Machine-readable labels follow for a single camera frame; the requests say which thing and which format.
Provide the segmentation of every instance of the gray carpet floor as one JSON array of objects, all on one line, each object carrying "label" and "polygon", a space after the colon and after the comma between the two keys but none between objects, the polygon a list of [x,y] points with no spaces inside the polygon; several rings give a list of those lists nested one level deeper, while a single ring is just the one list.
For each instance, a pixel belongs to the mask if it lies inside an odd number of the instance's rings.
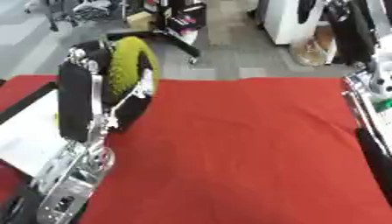
[{"label": "gray carpet floor", "polygon": [[[89,22],[77,28],[59,23],[50,32],[39,13],[24,13],[26,0],[0,0],[0,79],[19,74],[56,74],[58,64],[73,44],[97,39],[123,28],[119,21]],[[272,44],[245,12],[256,0],[208,0],[208,26],[195,45],[202,51],[197,65],[166,43],[149,43],[161,66],[161,77],[177,80],[235,80],[248,77],[341,77],[345,66],[308,67],[295,63],[287,48]]]}]

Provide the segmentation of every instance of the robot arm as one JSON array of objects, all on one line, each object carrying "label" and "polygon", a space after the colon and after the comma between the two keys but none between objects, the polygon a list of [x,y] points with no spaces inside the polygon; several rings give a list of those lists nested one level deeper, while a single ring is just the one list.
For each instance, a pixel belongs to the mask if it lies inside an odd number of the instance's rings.
[{"label": "robot arm", "polygon": [[327,16],[342,57],[360,62],[343,78],[356,136],[388,203],[392,206],[392,32],[381,0],[332,0]]},{"label": "robot arm", "polygon": [[59,134],[65,147],[0,210],[4,224],[75,223],[115,162],[104,144],[111,130],[125,130],[146,109],[158,68],[147,45],[123,38],[114,45],[76,45],[59,67]]}]

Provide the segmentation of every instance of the desk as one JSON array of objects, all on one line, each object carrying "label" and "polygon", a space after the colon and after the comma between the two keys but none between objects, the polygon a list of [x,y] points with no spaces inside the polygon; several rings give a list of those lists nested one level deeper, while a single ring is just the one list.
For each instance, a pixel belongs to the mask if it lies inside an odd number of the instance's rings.
[{"label": "desk", "polygon": [[[45,79],[10,80],[0,110]],[[162,80],[141,119],[109,137],[116,164],[82,224],[390,223],[340,90],[338,79]],[[16,181],[0,175],[4,196]]]}]

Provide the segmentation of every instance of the white board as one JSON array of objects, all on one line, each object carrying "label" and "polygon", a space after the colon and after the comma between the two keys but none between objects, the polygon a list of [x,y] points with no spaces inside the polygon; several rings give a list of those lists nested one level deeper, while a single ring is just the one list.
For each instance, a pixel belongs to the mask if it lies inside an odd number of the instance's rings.
[{"label": "white board", "polygon": [[57,103],[53,90],[0,125],[0,159],[36,177],[67,144],[55,118]]}]

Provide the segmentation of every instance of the cardboard box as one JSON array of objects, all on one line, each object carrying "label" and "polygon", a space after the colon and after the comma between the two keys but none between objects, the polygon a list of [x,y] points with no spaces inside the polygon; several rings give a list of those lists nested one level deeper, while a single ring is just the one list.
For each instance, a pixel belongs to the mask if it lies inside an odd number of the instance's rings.
[{"label": "cardboard box", "polygon": [[154,21],[154,17],[149,12],[142,11],[127,17],[127,20],[132,31],[147,32],[151,30],[151,22]]}]

